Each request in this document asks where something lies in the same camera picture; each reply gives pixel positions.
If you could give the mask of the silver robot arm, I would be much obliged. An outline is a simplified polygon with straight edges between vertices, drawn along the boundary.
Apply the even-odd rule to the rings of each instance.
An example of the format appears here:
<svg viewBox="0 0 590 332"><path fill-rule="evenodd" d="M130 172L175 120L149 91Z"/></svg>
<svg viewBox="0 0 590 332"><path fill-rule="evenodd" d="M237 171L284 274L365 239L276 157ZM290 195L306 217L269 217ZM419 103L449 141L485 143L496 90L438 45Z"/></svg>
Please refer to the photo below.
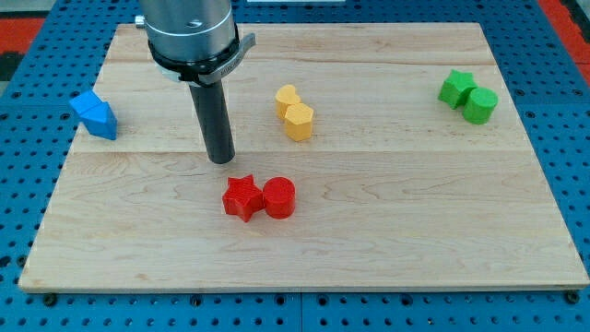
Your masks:
<svg viewBox="0 0 590 332"><path fill-rule="evenodd" d="M136 25L161 73L172 81L207 87L230 74L256 45L241 35L230 0L140 0Z"/></svg>

